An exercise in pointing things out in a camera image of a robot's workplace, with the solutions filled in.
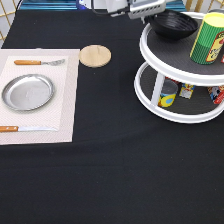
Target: silver plate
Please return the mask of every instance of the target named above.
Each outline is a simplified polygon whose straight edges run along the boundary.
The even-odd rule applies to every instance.
[[[23,75],[9,82],[2,91],[4,103],[14,110],[33,110],[47,103],[54,85],[43,75]]]

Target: round wooden board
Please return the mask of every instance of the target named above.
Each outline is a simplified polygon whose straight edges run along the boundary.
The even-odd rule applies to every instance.
[[[90,45],[84,47],[79,53],[82,64],[97,68],[106,65],[111,59],[111,52],[104,46]]]

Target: cylindrical container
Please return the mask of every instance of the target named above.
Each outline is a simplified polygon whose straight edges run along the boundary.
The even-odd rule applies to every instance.
[[[178,91],[178,86],[175,82],[165,79],[163,88],[160,94],[158,106],[169,107],[173,104]]]
[[[198,64],[211,64],[224,43],[224,14],[208,13],[204,16],[190,57]]]

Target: shelf tier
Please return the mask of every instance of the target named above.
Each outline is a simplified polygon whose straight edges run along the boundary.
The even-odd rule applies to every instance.
[[[186,13],[195,18],[199,25],[204,14]],[[140,39],[140,50],[146,62],[159,73],[174,80],[198,85],[224,85],[224,65],[221,63],[224,48],[211,65],[200,65],[190,59],[190,52],[197,32],[179,41],[158,36],[148,24]]]
[[[142,104],[160,117],[179,123],[201,123],[215,118],[224,110],[224,103],[213,104],[207,88],[203,86],[196,86],[191,99],[180,97],[178,92],[170,107],[153,105],[151,98],[156,77],[157,71],[145,62],[136,75],[135,91]]]

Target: small box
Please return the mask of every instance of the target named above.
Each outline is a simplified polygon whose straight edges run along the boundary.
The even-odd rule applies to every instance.
[[[194,85],[183,83],[180,90],[180,96],[190,99],[194,89],[195,89]]]
[[[224,86],[208,87],[208,92],[214,104],[220,104],[224,99]]]

